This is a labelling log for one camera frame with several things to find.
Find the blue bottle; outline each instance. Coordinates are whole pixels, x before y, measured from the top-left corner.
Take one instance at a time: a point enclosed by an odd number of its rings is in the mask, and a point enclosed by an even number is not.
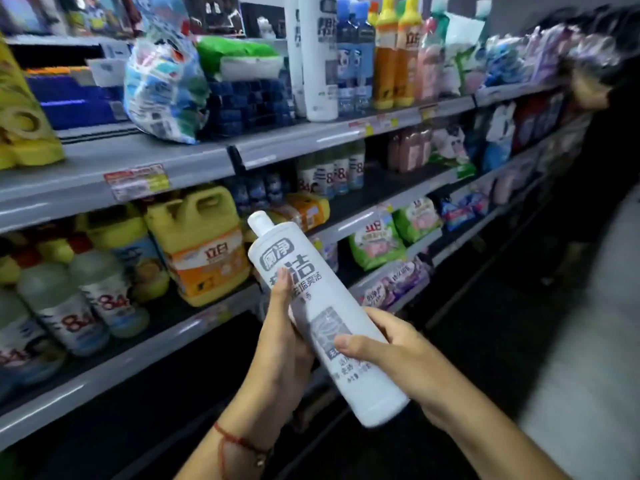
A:
[[[376,29],[367,21],[369,2],[356,5],[356,47],[354,66],[356,74],[355,110],[366,112],[371,108],[373,94],[373,58],[376,50]]]
[[[337,0],[338,12],[338,115],[354,113],[356,27],[349,21],[349,0]]]

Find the red string bracelet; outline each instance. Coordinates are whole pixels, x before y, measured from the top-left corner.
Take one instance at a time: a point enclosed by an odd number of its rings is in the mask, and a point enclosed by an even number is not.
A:
[[[250,452],[254,453],[257,457],[255,462],[256,468],[264,467],[265,463],[267,462],[267,457],[269,456],[268,451],[260,450],[255,446],[253,446],[251,443],[249,443],[249,441],[245,440],[244,438],[240,438],[238,436],[232,435],[228,431],[225,431],[224,429],[222,429],[222,427],[220,427],[217,421],[214,423],[213,428],[217,432],[219,432],[220,435],[222,435],[222,440],[220,441],[220,444],[218,446],[218,466],[220,468],[220,476],[222,476],[223,480],[227,479],[227,475],[226,475],[227,469],[226,469],[225,452],[224,452],[225,441],[241,446],[242,448],[247,449]]]

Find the finger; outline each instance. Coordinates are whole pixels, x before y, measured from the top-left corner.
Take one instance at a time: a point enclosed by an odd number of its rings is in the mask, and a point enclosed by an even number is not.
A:
[[[269,309],[266,319],[272,317],[277,320],[288,320],[289,304],[291,302],[291,275],[286,268],[279,268],[278,280],[271,288],[271,298],[269,299]]]
[[[365,360],[382,366],[391,354],[392,346],[363,335],[339,335],[333,341],[335,348],[347,357]]]
[[[365,306],[364,311],[375,325],[384,333],[389,342],[393,342],[399,331],[406,326],[406,322],[389,312]]]

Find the person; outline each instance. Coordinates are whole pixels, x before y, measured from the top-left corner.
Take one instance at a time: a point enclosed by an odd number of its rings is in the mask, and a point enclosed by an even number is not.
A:
[[[282,268],[242,386],[175,480],[260,478],[267,452],[302,398],[314,358],[288,318],[290,299],[291,277]],[[380,367],[453,438],[480,478],[569,478],[411,324],[366,311],[389,343],[342,335],[336,348]]]
[[[571,88],[581,108],[595,114],[580,155],[559,185],[550,219],[559,249],[542,272],[544,287],[567,280],[640,173],[631,138],[636,124],[633,114],[640,104],[640,56],[626,60],[603,82],[574,68]]]

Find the floor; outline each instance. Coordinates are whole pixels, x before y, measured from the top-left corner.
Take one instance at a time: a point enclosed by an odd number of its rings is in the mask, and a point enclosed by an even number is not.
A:
[[[640,478],[639,200],[640,187],[572,287],[542,294],[514,281],[533,229],[429,334],[576,480]],[[285,476],[476,478],[414,406],[375,430],[348,415]]]

